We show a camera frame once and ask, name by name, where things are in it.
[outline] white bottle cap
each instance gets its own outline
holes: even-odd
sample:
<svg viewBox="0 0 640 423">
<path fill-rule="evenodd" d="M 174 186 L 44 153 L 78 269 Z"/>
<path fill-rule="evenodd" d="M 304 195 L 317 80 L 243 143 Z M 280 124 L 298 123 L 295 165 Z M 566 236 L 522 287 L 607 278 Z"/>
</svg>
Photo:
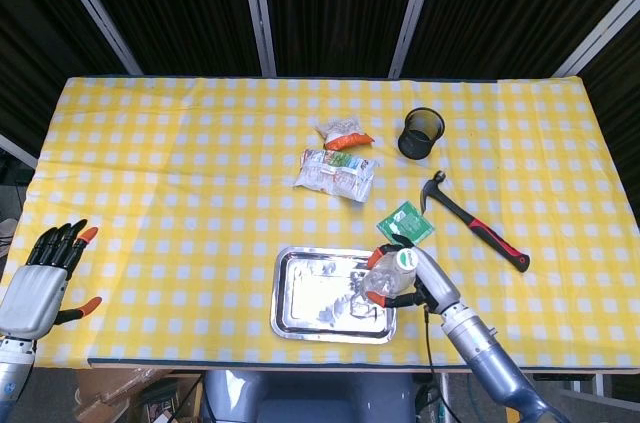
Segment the white bottle cap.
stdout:
<svg viewBox="0 0 640 423">
<path fill-rule="evenodd" d="M 418 259 L 409 248 L 403 248 L 396 253 L 396 265 L 400 271 L 408 273 L 414 271 L 418 266 Z"/>
</svg>

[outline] green packet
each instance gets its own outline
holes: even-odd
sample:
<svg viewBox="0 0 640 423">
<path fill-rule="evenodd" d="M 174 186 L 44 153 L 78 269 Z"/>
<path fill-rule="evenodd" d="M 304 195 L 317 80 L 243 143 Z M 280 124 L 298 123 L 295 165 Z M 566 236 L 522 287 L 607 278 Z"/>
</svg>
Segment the green packet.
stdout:
<svg viewBox="0 0 640 423">
<path fill-rule="evenodd" d="M 398 243 L 392 234 L 403 235 L 417 245 L 433 233 L 434 227 L 415 206 L 405 201 L 400 208 L 378 223 L 378 229 L 391 243 Z"/>
</svg>

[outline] yellow checkered tablecloth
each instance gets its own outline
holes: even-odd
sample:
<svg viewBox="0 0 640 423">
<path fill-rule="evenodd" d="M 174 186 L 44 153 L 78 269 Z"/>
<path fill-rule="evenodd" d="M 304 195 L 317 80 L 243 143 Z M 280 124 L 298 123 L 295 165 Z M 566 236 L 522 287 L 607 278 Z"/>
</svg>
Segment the yellow checkered tablecloth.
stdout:
<svg viewBox="0 0 640 423">
<path fill-rule="evenodd" d="M 397 150 L 404 115 L 446 121 L 431 155 Z M 316 120 L 358 115 L 380 163 L 369 201 L 292 188 Z M 421 246 L 527 367 L 640 366 L 638 228 L 578 78 L 496 83 L 73 78 L 56 109 L 2 292 L 48 227 L 100 227 L 64 307 L 86 320 L 39 342 L 38 364 L 88 359 L 203 364 L 426 363 L 422 315 L 398 313 L 383 346 L 284 340 L 269 324 L 285 246 L 372 249 L 375 225 L 423 183 L 531 255 L 522 275 L 437 203 Z M 434 359 L 459 365 L 432 320 Z"/>
</svg>

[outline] silver tray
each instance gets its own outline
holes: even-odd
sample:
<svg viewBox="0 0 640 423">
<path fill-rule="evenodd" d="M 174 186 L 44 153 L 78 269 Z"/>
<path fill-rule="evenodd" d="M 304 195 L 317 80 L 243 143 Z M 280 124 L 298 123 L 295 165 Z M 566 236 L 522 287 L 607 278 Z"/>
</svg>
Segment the silver tray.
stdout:
<svg viewBox="0 0 640 423">
<path fill-rule="evenodd" d="M 271 298 L 271 327 L 283 338 L 386 343 L 396 331 L 395 309 L 358 293 L 369 251 L 290 246 L 280 252 Z"/>
</svg>

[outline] hammer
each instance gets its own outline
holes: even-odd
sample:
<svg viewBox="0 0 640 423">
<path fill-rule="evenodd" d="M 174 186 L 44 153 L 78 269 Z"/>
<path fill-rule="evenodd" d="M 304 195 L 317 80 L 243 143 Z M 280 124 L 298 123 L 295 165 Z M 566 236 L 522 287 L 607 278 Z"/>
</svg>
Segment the hammer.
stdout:
<svg viewBox="0 0 640 423">
<path fill-rule="evenodd" d="M 430 196 L 434 200 L 439 201 L 445 207 L 447 207 L 454 215 L 460 218 L 467 227 L 480 237 L 482 241 L 488 244 L 491 248 L 500 253 L 506 258 L 518 271 L 524 273 L 529 268 L 529 255 L 516 250 L 509 243 L 504 241 L 495 231 L 485 225 L 482 221 L 476 217 L 470 215 L 458 205 L 456 205 L 451 199 L 445 195 L 438 185 L 444 181 L 447 175 L 444 171 L 438 170 L 433 178 L 425 183 L 420 192 L 420 208 L 422 213 L 425 210 L 425 204 L 427 196 Z"/>
</svg>

